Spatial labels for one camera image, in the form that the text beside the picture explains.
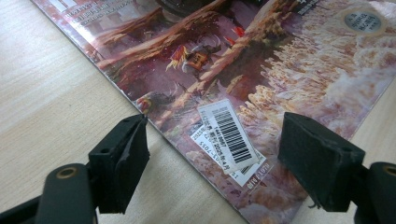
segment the round sticker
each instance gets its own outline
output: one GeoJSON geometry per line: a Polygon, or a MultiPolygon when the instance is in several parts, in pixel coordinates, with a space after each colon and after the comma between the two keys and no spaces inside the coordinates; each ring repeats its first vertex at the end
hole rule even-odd
{"type": "Polygon", "coordinates": [[[344,17],[344,22],[350,29],[366,34],[379,31],[383,25],[378,16],[367,11],[347,13],[344,17]]]}

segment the book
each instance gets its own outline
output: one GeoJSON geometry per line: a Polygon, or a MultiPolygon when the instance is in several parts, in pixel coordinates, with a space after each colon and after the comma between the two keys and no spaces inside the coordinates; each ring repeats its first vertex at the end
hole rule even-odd
{"type": "Polygon", "coordinates": [[[250,223],[307,197],[284,112],[349,139],[396,71],[391,0],[32,1],[250,223]]]}

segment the barcode label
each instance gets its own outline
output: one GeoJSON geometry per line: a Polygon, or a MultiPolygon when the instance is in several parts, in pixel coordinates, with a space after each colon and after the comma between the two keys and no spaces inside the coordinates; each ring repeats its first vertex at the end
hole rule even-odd
{"type": "MultiPolygon", "coordinates": [[[[198,128],[190,138],[221,167],[221,161],[216,153],[215,149],[209,141],[209,134],[206,132],[205,127],[201,126],[198,128]]],[[[256,171],[262,166],[266,158],[256,150],[256,155],[259,157],[259,162],[242,168],[239,171],[230,173],[230,177],[235,180],[235,182],[244,187],[249,179],[256,173],[256,171]]]]}
{"type": "Polygon", "coordinates": [[[198,111],[224,174],[244,169],[259,161],[229,100],[200,106],[198,111]]]}
{"type": "Polygon", "coordinates": [[[248,147],[245,144],[238,127],[236,127],[230,111],[214,113],[214,116],[235,162],[238,163],[250,159],[251,155],[248,151],[248,147]]]}

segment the wooden table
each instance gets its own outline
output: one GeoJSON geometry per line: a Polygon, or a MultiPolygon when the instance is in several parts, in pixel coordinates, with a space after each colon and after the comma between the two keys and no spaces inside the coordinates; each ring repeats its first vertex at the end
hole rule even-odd
{"type": "MultiPolygon", "coordinates": [[[[137,111],[29,1],[0,3],[0,212],[42,191],[46,175],[87,153],[137,111]]],[[[396,82],[352,139],[365,165],[396,162],[396,82]]],[[[148,125],[150,161],[126,215],[100,223],[245,223],[148,125]]],[[[353,223],[347,214],[309,209],[294,223],[353,223]]]]}

